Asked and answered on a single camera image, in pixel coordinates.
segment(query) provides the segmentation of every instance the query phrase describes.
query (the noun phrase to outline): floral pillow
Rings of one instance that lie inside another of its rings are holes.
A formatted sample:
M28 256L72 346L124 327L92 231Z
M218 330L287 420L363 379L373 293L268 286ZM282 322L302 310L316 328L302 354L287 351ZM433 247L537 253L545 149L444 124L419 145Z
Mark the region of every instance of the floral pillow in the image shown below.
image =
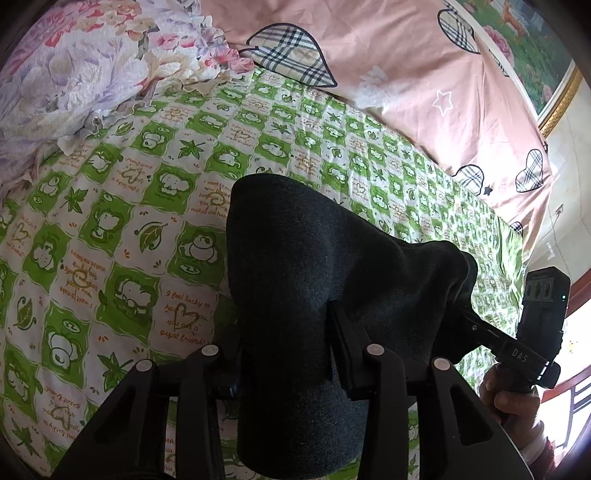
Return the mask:
M160 80L190 85L252 70L199 13L187 0L84 0L43 15L0 72L3 190L47 141L71 153L97 120L120 118L109 118L120 104L149 103Z

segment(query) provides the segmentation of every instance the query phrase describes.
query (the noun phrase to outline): green and white bedsheet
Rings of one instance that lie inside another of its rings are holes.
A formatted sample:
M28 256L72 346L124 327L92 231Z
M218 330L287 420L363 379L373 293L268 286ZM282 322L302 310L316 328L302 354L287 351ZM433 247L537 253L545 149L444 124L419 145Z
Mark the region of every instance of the green and white bedsheet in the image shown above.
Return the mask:
M73 155L48 158L0 216L0 429L26 462L48 475L136 361L185 357L236 320L230 191L260 172L301 181L397 238L470 252L476 311L512 333L521 239L404 138L263 70L209 96L167 92ZM491 363L476 351L460 370L474 386ZM251 480L236 458L235 417L220 403L226 473ZM410 423L416 478L416 411ZM353 462L329 477L356 471Z

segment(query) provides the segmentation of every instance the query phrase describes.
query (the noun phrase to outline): pink duvet cover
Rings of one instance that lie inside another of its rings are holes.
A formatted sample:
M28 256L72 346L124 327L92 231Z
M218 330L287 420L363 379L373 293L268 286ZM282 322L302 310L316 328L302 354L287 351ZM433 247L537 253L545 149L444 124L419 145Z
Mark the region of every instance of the pink duvet cover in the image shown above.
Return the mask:
M201 0L264 67L366 108L534 245L552 173L512 80L440 0Z

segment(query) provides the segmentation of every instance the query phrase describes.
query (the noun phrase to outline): black fabric cover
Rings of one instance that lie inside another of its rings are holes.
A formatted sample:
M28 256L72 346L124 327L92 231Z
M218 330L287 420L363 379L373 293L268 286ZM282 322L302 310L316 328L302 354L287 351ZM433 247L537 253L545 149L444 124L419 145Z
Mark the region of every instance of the black fabric cover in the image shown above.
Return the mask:
M342 390L326 305L403 358L428 362L448 303L470 307L476 262L450 242L397 240L311 188L258 174L232 189L228 275L243 328L238 455L270 478L317 478L360 455L368 405ZM475 345L444 332L438 355Z

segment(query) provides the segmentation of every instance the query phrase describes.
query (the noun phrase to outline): heart pattern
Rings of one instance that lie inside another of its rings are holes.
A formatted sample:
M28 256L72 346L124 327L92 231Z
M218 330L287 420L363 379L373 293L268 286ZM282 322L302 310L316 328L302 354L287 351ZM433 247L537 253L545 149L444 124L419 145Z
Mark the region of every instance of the heart pattern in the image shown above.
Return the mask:
M494 54L492 51L490 51L490 50L489 50L489 52L491 52L491 55L492 55L492 57L495 59L495 62L496 62L496 64L499 66L499 68L500 68L500 70L501 70L502 74L503 74L505 77L508 77L508 76L509 76L509 74L508 74L508 73L507 73L507 71L505 70L505 68L504 68L503 64L502 64L502 63L499 61L499 59L498 59L498 58L496 58L496 57L495 57L495 54Z
M241 53L273 72L314 87L336 87L318 42L297 25L267 25L248 39Z
M513 230L515 230L518 234L520 234L521 236L523 236L523 225L521 225L521 222L513 222L512 224L509 225Z
M480 195L484 185L484 172L478 165L464 165L452 178L474 195Z
M474 40L474 29L451 8L440 10L437 21L447 38L462 50L480 55L480 50Z
M525 159L525 168L515 177L515 189L519 193L531 192L544 184L544 157L537 148L530 150Z

